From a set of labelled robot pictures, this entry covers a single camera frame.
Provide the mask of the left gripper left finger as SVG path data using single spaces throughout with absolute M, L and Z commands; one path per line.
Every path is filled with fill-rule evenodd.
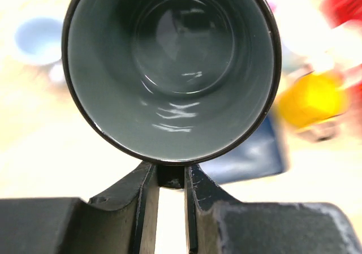
M 2 253 L 153 253 L 157 169 L 141 163 L 88 202 L 1 200 Z

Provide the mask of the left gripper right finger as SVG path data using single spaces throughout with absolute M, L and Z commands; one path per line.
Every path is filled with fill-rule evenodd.
M 329 203 L 244 203 L 197 165 L 184 170 L 189 253 L 356 253 L 349 220 Z

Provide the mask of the dark grey mug tray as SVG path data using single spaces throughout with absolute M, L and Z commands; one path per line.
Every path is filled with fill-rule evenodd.
M 259 128 L 282 65 L 266 0 L 71 0 L 62 59 L 89 125 L 167 187 Z

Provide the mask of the yellow mug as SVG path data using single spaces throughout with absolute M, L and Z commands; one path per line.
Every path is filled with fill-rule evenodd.
M 348 109 L 348 93 L 332 72 L 308 73 L 282 92 L 276 111 L 296 133 L 316 141 L 337 135 L 337 117 Z

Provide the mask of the grey mug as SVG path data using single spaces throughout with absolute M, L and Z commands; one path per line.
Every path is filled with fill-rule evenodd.
M 23 20 L 12 35 L 14 57 L 34 66 L 59 61 L 63 21 L 53 16 L 40 15 Z

